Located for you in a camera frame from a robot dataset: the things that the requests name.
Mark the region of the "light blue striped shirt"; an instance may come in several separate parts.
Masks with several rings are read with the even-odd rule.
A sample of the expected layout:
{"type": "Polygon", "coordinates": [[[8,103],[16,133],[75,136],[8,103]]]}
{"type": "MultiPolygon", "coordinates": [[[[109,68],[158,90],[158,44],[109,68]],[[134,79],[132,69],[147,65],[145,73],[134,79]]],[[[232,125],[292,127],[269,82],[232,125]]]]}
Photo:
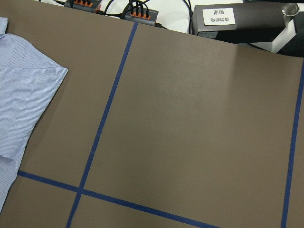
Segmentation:
{"type": "Polygon", "coordinates": [[[6,33],[0,19],[0,204],[17,177],[32,131],[68,69],[24,38],[6,33]]]}

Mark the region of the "grey usb hub orange ports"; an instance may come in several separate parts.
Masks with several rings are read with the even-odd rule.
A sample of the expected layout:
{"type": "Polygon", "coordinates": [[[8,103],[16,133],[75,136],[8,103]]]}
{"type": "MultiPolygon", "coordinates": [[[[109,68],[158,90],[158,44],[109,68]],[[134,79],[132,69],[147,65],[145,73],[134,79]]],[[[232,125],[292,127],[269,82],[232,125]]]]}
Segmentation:
{"type": "Polygon", "coordinates": [[[121,13],[120,19],[154,26],[158,14],[158,11],[149,9],[146,2],[141,0],[130,0],[121,13]]]}

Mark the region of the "black box white label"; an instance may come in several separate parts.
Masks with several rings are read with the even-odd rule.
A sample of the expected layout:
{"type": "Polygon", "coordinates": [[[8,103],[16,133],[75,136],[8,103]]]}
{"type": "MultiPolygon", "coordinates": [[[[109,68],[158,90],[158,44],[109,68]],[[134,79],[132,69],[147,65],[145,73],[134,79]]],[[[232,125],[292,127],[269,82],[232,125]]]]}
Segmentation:
{"type": "Polygon", "coordinates": [[[196,5],[191,32],[234,44],[271,42],[297,14],[288,15],[275,2],[196,5]]]}

